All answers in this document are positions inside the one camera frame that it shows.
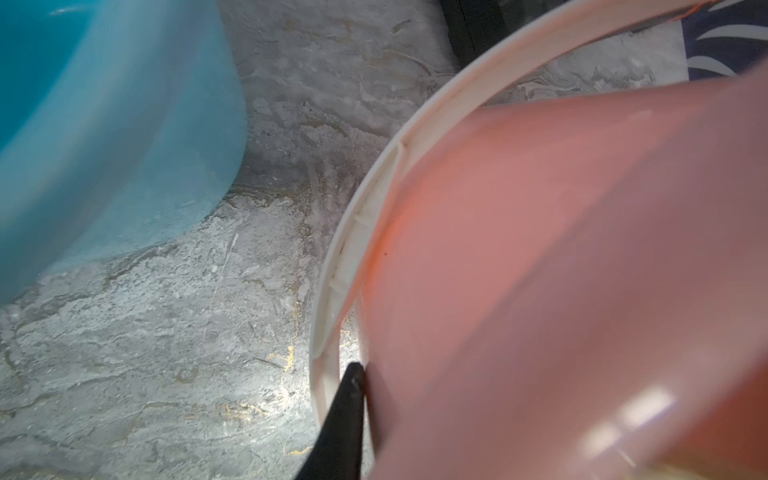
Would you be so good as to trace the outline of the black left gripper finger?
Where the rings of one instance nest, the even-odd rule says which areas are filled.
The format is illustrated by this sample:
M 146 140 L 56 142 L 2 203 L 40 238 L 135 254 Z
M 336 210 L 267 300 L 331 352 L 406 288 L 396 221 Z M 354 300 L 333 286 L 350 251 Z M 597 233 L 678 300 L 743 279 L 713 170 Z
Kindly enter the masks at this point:
M 365 420 L 365 368 L 350 363 L 317 441 L 295 480 L 360 480 Z

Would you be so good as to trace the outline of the pink plastic bucket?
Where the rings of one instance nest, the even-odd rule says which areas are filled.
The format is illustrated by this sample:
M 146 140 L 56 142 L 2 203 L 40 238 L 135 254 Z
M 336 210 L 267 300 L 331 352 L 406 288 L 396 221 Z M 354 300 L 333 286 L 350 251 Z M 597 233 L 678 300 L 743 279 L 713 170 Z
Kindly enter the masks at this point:
M 441 88 L 347 207 L 312 320 L 321 428 L 365 368 L 374 479 L 767 475 L 767 65 L 490 106 L 726 1 L 570 1 Z

